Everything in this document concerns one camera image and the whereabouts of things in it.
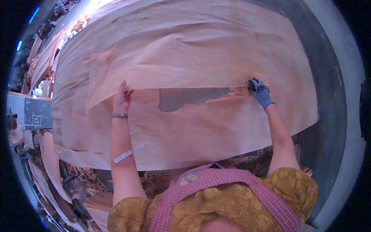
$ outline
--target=red object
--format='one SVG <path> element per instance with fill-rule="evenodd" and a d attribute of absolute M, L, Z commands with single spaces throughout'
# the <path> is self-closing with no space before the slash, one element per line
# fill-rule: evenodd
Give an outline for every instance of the red object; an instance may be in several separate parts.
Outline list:
<path fill-rule="evenodd" d="M 220 184 L 235 182 L 243 182 L 248 185 L 283 231 L 299 231 L 301 222 L 294 211 L 283 199 L 261 183 L 249 171 L 241 169 L 209 169 L 210 166 L 210 164 L 207 164 L 186 172 L 185 174 L 194 174 L 197 177 L 193 181 L 187 181 L 188 185 L 180 185 L 181 182 L 184 184 L 185 174 L 176 182 L 170 184 L 170 187 L 161 194 L 155 214 L 151 219 L 149 232 L 167 232 L 173 206 L 188 195 Z"/>

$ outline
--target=motorcycle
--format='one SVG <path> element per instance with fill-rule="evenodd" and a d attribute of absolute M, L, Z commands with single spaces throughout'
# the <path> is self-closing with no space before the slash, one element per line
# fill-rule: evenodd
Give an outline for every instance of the motorcycle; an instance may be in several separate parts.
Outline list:
<path fill-rule="evenodd" d="M 48 20 L 48 23 L 41 23 L 39 28 L 36 31 L 36 34 L 40 37 L 41 40 L 47 39 L 49 34 L 55 28 L 55 21 Z"/>
<path fill-rule="evenodd" d="M 57 17 L 60 17 L 61 15 L 65 15 L 68 13 L 69 8 L 77 3 L 79 3 L 81 0 L 59 0 L 57 1 L 55 7 L 54 7 L 54 15 Z"/>

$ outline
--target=puffed sleeve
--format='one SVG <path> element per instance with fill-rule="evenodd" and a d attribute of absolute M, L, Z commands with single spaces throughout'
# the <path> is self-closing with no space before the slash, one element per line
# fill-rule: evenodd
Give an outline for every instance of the puffed sleeve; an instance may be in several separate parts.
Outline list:
<path fill-rule="evenodd" d="M 281 167 L 262 182 L 279 195 L 305 222 L 318 197 L 317 182 L 303 171 L 291 167 Z"/>
<path fill-rule="evenodd" d="M 141 231 L 148 199 L 128 197 L 122 199 L 108 215 L 107 228 L 109 232 L 139 232 Z"/>

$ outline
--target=white tape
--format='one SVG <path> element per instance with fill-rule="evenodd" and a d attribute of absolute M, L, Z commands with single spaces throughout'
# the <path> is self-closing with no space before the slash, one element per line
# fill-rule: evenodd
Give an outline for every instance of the white tape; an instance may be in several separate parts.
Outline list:
<path fill-rule="evenodd" d="M 116 159 L 114 159 L 115 163 L 120 162 L 121 160 L 123 160 L 126 157 L 130 156 L 131 154 L 133 154 L 133 152 L 136 152 L 136 151 L 142 149 L 143 147 L 144 147 L 144 144 L 143 143 L 136 145 L 133 149 L 125 152 L 124 154 L 122 154 L 119 157 L 117 157 Z"/>

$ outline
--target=silver bracelet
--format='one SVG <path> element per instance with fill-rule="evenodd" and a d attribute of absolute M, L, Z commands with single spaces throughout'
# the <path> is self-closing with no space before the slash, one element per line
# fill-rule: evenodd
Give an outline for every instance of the silver bracelet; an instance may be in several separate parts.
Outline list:
<path fill-rule="evenodd" d="M 112 114 L 112 118 L 126 118 L 126 119 L 128 119 L 128 114 L 120 112 L 120 113 L 117 113 L 117 114 Z"/>

